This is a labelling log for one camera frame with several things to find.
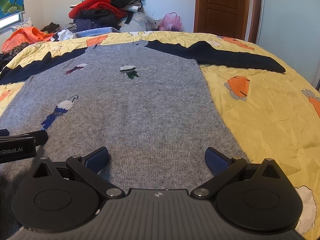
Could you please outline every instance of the door panel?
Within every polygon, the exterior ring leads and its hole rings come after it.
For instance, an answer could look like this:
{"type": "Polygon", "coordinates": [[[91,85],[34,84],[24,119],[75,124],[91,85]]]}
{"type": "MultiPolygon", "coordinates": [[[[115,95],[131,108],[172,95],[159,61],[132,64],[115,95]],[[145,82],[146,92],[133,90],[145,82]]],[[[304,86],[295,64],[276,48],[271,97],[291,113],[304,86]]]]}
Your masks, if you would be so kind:
{"type": "Polygon", "coordinates": [[[249,0],[200,0],[198,32],[244,39],[249,0]]]}

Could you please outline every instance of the leopard print fabric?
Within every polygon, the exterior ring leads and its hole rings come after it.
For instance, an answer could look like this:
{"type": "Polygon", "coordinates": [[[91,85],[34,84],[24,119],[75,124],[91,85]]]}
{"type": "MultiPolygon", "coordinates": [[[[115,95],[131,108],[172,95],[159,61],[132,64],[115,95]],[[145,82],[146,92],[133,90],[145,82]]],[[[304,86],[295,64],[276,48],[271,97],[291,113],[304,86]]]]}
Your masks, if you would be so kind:
{"type": "Polygon", "coordinates": [[[9,57],[10,59],[13,59],[15,56],[17,56],[21,51],[23,51],[24,48],[28,47],[28,42],[23,42],[17,47],[14,47],[12,50],[9,51],[9,57]]]}

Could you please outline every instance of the yellow bedsheet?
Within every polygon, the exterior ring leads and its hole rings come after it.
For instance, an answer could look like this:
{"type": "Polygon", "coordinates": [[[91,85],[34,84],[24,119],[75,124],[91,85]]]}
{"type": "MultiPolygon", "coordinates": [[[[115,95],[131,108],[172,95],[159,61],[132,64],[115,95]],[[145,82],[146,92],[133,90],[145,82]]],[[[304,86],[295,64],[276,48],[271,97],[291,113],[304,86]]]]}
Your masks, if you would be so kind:
{"type": "MultiPolygon", "coordinates": [[[[41,60],[49,51],[56,56],[86,47],[88,39],[30,46],[17,55],[8,67],[24,67],[34,60],[41,60]]],[[[296,187],[304,203],[296,230],[306,239],[318,238],[320,214],[316,214],[316,204],[320,203],[320,94],[285,62],[245,41],[204,33],[139,32],[110,33],[101,44],[141,39],[180,43],[185,47],[197,41],[207,41],[216,49],[272,57],[286,69],[285,74],[279,74],[265,70],[200,66],[214,104],[242,150],[253,163],[261,163],[266,157],[274,158],[296,187]]],[[[0,86],[0,114],[22,85],[23,82],[0,86]]]]}

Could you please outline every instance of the window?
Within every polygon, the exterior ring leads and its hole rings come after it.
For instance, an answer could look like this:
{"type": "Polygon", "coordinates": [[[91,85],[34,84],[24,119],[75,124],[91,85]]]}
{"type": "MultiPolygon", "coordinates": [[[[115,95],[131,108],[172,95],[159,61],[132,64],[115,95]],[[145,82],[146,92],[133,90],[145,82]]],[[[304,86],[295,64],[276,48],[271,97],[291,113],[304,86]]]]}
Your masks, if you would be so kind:
{"type": "Polygon", "coordinates": [[[2,20],[0,19],[0,33],[4,33],[11,26],[14,26],[20,22],[21,22],[21,14],[15,14],[2,20]]]}

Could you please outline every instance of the patterned pillow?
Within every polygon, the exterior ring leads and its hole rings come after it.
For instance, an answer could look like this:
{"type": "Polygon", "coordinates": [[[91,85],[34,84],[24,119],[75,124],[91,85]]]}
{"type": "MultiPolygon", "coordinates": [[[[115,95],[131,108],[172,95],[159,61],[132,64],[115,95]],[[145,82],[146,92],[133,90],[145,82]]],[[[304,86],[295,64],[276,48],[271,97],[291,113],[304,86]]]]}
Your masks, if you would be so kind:
{"type": "Polygon", "coordinates": [[[15,32],[18,29],[25,28],[25,27],[33,27],[33,26],[34,25],[31,21],[31,19],[29,18],[29,19],[25,20],[23,23],[19,23],[18,25],[11,27],[11,30],[12,30],[12,32],[15,32]]]}

